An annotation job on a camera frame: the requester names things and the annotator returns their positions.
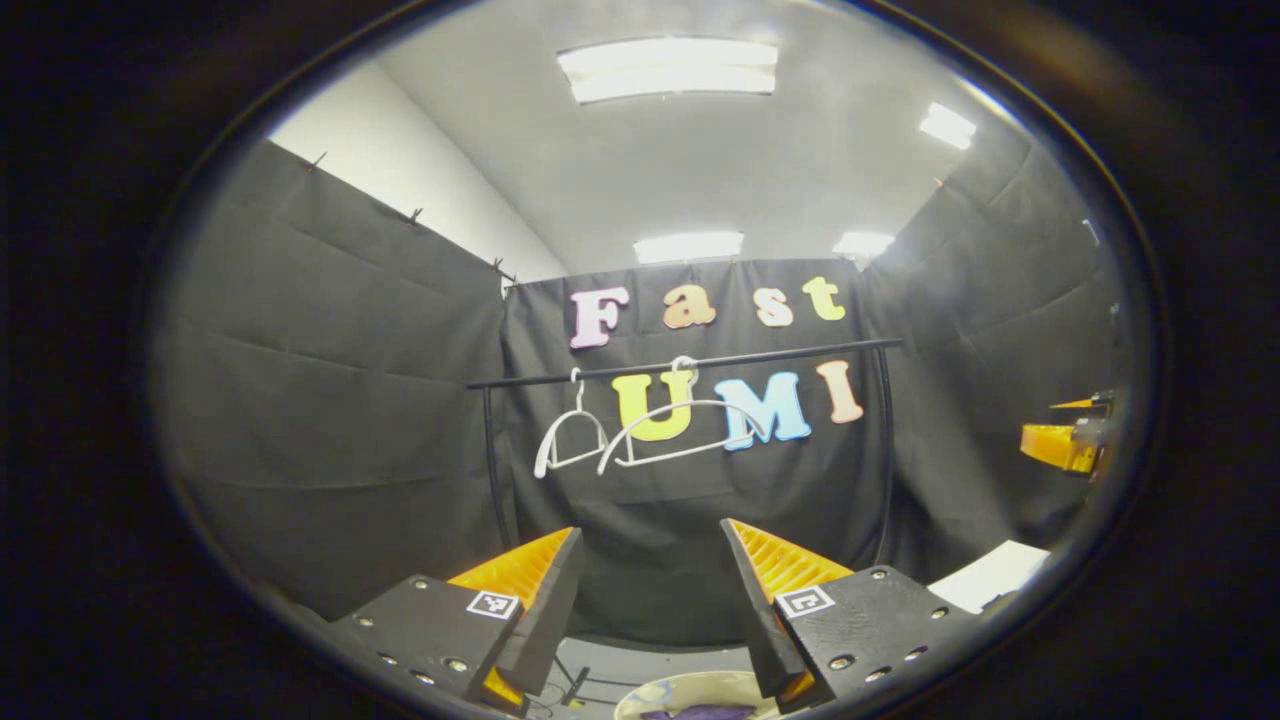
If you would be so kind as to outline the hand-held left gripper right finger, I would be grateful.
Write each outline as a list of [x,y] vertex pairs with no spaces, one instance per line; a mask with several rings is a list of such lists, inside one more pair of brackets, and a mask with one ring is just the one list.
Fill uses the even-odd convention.
[[978,623],[893,568],[854,571],[732,518],[719,529],[758,688],[783,714],[924,680]]

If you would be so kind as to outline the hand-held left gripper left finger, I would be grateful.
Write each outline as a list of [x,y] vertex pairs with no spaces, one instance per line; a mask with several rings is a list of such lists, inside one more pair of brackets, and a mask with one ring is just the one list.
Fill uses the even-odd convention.
[[324,626],[326,641],[407,692],[525,715],[544,692],[585,566],[566,527],[445,580],[413,574]]

